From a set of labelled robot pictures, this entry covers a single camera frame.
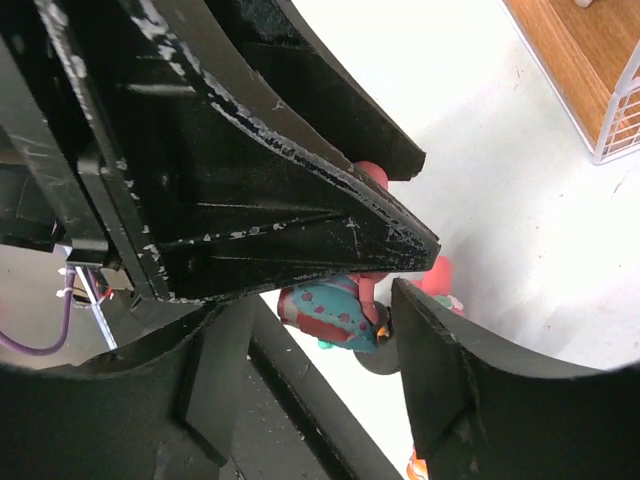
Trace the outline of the white pink round figurine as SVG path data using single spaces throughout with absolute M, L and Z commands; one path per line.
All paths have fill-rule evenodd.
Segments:
M 453 296 L 453 264 L 446 256 L 438 256 L 433 267 L 420 280 L 412 283 L 457 315 L 464 314 L 463 304 Z

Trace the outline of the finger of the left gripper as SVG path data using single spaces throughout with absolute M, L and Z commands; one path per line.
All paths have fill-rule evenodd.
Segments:
M 79 167 L 131 281 L 226 301 L 426 270 L 437 236 L 288 106 L 221 1 L 39 1 L 92 137 Z
M 392 181 L 419 174 L 426 153 L 359 85 L 291 1 L 221 1 L 219 24 L 250 67 L 351 161 Z

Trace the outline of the pink bunny flower crown figurine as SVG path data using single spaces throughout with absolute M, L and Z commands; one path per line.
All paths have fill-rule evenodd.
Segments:
M 280 291 L 281 322 L 319 341 L 354 352 L 373 353 L 388 340 L 390 313 L 375 300 L 385 273 L 339 274 Z

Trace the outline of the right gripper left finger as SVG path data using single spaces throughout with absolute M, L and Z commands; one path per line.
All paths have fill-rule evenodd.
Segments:
M 1 368 L 5 479 L 214 479 L 256 301 L 204 307 L 84 364 Z

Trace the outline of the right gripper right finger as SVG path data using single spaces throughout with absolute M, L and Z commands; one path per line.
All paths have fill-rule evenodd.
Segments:
M 506 340 L 410 282 L 392 316 L 417 455 L 433 479 L 635 479 L 639 368 L 599 371 Z

